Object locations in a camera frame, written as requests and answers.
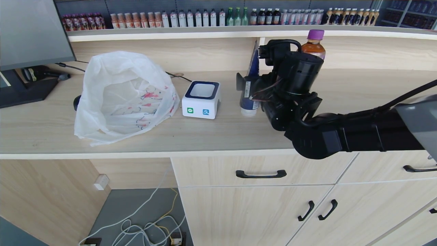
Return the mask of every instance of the purple bottle cap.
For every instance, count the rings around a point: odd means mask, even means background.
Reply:
[[[311,29],[308,33],[308,38],[311,40],[323,40],[323,35],[325,34],[324,30],[319,29]]]

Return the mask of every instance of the white plastic bag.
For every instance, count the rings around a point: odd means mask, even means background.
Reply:
[[[171,117],[179,96],[170,77],[147,56],[117,51],[91,58],[83,78],[74,135],[91,146],[151,130]]]

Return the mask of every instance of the drawer handle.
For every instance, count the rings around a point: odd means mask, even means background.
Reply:
[[[285,170],[278,170],[276,175],[253,176],[253,175],[246,175],[243,170],[236,170],[235,175],[237,175],[237,177],[242,179],[276,179],[276,178],[285,177],[287,173]]]
[[[415,169],[414,167],[410,166],[410,165],[406,165],[403,166],[405,171],[407,172],[433,172],[433,171],[437,171],[437,168],[432,168],[432,169]]]
[[[328,214],[325,216],[325,217],[323,217],[322,215],[319,215],[319,220],[326,220],[326,218],[328,218],[328,216],[332,213],[332,211],[334,211],[334,209],[337,207],[337,205],[338,205],[338,203],[337,203],[337,200],[335,200],[335,199],[333,199],[332,201],[331,201],[331,203],[332,203],[332,208],[331,208],[331,210],[328,212]]]
[[[308,205],[309,205],[309,210],[308,210],[308,212],[306,212],[306,214],[305,214],[304,217],[302,217],[302,216],[299,215],[299,217],[298,217],[298,221],[304,221],[304,220],[306,219],[306,217],[309,215],[309,213],[311,213],[312,209],[314,208],[314,202],[313,202],[313,201],[309,201],[309,202],[308,202]]]

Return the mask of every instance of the monitor stand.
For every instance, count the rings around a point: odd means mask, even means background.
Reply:
[[[24,83],[15,69],[1,71],[10,86],[0,88],[0,109],[43,101],[58,84],[58,79]]]

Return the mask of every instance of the white cable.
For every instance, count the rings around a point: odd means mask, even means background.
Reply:
[[[115,238],[114,242],[112,243],[113,246],[116,246],[116,245],[120,242],[120,240],[121,240],[122,238],[124,238],[125,235],[134,235],[134,236],[132,237],[132,239],[129,240],[129,242],[128,242],[127,244],[125,244],[125,246],[128,245],[128,244],[130,244],[130,242],[132,242],[132,240],[133,240],[137,235],[140,235],[140,234],[143,234],[143,245],[144,245],[144,246],[146,246],[146,243],[145,243],[144,239],[146,239],[147,242],[148,242],[151,246],[161,246],[161,243],[166,242],[167,239],[170,237],[171,233],[173,233],[173,232],[176,231],[177,229],[179,230],[179,233],[180,233],[180,235],[182,236],[182,233],[181,233],[181,231],[180,231],[180,226],[181,226],[182,223],[185,221],[185,215],[184,215],[184,218],[182,219],[182,221],[180,222],[180,224],[177,224],[176,221],[175,221],[175,219],[174,219],[173,217],[171,217],[170,215],[167,215],[167,216],[164,216],[164,217],[158,219],[157,221],[155,221],[155,222],[153,222],[153,223],[151,223],[151,222],[147,223],[147,224],[145,225],[144,229],[142,229],[142,228],[141,228],[140,226],[138,226],[138,225],[132,225],[132,221],[129,219],[131,216],[135,215],[136,212],[138,212],[138,210],[140,210],[140,209],[141,209],[141,208],[142,208],[142,207],[143,207],[143,206],[144,206],[148,201],[150,201],[150,200],[152,199],[153,195],[156,193],[156,191],[159,189],[159,187],[161,187],[161,185],[162,185],[162,183],[163,183],[163,181],[164,181],[164,179],[165,179],[165,177],[166,177],[166,175],[167,175],[167,172],[169,171],[170,168],[171,168],[171,166],[168,167],[167,170],[165,171],[165,173],[164,173],[164,177],[161,179],[161,182],[160,182],[160,184],[158,185],[158,187],[157,187],[157,188],[152,192],[152,194],[150,195],[150,197],[149,197],[149,198],[148,198],[148,199],[147,199],[143,204],[141,204],[141,206],[139,206],[139,207],[137,208],[137,210],[135,210],[135,212],[133,212],[131,215],[127,216],[126,218],[120,220],[120,221],[117,222],[117,223],[114,223],[114,224],[111,224],[111,225],[107,225],[107,226],[104,226],[104,227],[98,229],[95,233],[93,233],[93,234],[87,236],[86,238],[82,239],[82,240],[77,244],[77,246],[80,246],[81,243],[83,243],[86,239],[88,239],[88,238],[94,236],[95,234],[97,234],[100,230],[105,229],[105,228],[109,228],[109,227],[114,226],[114,225],[118,225],[118,224],[120,224],[120,223],[122,223],[122,224],[121,224],[121,233],[120,233],[120,234]],[[148,237],[147,234],[146,234],[146,229],[148,229],[148,228],[150,228],[151,226],[155,225],[157,222],[159,222],[160,220],[162,220],[162,219],[164,219],[164,218],[171,218],[171,219],[174,221],[174,223],[177,225],[177,227],[176,227],[173,231],[171,231],[170,234],[167,235],[167,236],[166,236],[166,237],[165,237],[161,242],[159,242],[159,243],[152,243],[152,242],[149,240],[149,237]],[[123,229],[123,225],[124,225],[124,223],[127,222],[127,221],[129,222],[129,226],[128,226],[126,229]],[[140,230],[137,231],[137,232],[129,232],[129,229],[130,229],[130,228],[133,228],[133,227],[139,228]],[[165,232],[164,232],[161,228],[158,228],[158,229],[160,229],[161,232],[165,235]]]

